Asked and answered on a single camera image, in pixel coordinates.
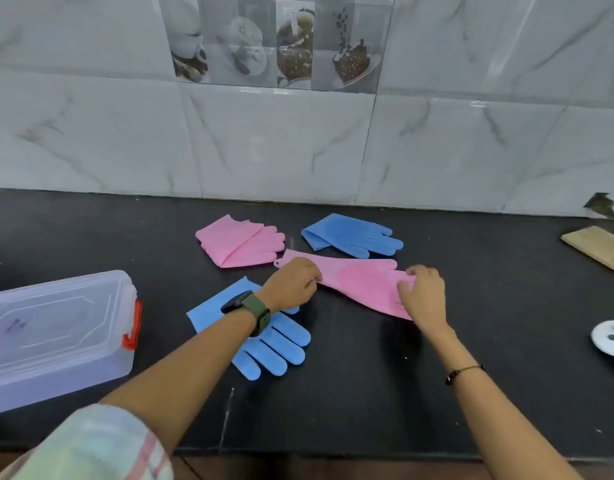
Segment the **plastic storage box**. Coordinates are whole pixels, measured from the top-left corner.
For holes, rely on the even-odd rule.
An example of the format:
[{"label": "plastic storage box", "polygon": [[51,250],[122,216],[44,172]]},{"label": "plastic storage box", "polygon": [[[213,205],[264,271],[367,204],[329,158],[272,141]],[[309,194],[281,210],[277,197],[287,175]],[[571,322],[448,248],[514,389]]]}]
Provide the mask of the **plastic storage box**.
[{"label": "plastic storage box", "polygon": [[0,412],[127,375],[140,311],[124,271],[0,292]]}]

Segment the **sleeve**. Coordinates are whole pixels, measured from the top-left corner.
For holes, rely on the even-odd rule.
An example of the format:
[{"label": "sleeve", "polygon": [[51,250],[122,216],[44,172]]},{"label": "sleeve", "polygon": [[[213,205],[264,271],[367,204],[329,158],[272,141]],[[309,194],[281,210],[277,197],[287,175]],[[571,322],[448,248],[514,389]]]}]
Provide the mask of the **sleeve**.
[{"label": "sleeve", "polygon": [[130,412],[93,404],[68,417],[0,480],[173,480],[158,438]]}]

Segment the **wristwatch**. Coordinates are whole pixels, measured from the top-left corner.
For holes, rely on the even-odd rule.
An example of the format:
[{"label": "wristwatch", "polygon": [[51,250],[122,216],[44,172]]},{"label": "wristwatch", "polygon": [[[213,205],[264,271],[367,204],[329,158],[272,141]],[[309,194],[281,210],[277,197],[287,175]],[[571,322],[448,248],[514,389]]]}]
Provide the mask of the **wristwatch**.
[{"label": "wristwatch", "polygon": [[267,328],[271,321],[271,312],[269,308],[262,302],[260,298],[254,295],[253,291],[245,291],[238,296],[231,298],[227,303],[220,307],[220,311],[225,315],[233,310],[238,310],[242,307],[247,308],[254,315],[255,329],[249,337],[257,337]]}]

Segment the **hand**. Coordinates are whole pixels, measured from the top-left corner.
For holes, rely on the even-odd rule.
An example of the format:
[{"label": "hand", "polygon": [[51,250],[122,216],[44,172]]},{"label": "hand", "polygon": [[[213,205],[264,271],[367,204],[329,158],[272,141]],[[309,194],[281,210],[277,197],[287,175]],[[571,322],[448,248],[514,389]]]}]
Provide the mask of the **hand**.
[{"label": "hand", "polygon": [[307,258],[293,258],[255,292],[272,314],[307,303],[322,280],[318,266]]},{"label": "hand", "polygon": [[445,312],[445,281],[438,270],[418,264],[407,269],[409,276],[415,275],[413,289],[407,282],[398,283],[398,294],[420,331],[427,337],[450,330]]}]

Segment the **container lid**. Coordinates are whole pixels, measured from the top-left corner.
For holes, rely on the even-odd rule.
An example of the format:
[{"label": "container lid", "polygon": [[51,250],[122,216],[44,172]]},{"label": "container lid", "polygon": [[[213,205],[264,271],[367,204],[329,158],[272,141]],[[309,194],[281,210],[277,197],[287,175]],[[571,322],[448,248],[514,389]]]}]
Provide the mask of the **container lid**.
[{"label": "container lid", "polygon": [[0,385],[112,354],[135,299],[124,271],[1,291]]}]

